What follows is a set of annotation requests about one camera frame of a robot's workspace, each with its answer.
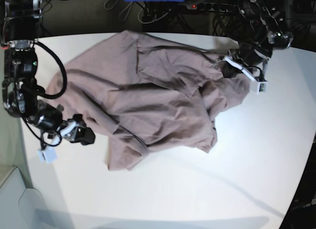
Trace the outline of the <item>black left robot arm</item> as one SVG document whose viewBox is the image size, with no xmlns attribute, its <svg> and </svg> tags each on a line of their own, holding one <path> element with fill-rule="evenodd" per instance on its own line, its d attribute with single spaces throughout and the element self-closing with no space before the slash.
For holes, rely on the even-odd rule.
<svg viewBox="0 0 316 229">
<path fill-rule="evenodd" d="M 215 8 L 216 25 L 237 41 L 239 48 L 224 57 L 234 69 L 251 81 L 264 82 L 268 61 L 274 50 L 288 49 L 293 34 L 288 29 L 283 0 L 219 0 Z"/>
</svg>

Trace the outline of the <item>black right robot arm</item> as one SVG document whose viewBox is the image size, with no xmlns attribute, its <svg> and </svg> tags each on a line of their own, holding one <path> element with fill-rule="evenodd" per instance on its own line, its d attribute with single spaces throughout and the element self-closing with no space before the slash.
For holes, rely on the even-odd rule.
<svg viewBox="0 0 316 229">
<path fill-rule="evenodd" d="M 63 139 L 83 146 L 95 142 L 95 134 L 86 126 L 82 115 L 63 119 L 63 107 L 53 107 L 43 98 L 55 100 L 67 89 L 67 74 L 59 57 L 39 41 L 38 29 L 43 17 L 44 0 L 0 0 L 0 46 L 5 50 L 2 102 L 7 113 L 21 118 L 26 126 L 40 130 L 35 137 L 41 148 L 58 146 Z M 38 85 L 39 62 L 35 47 L 44 49 L 56 61 L 62 76 L 61 90 L 47 94 Z"/>
</svg>

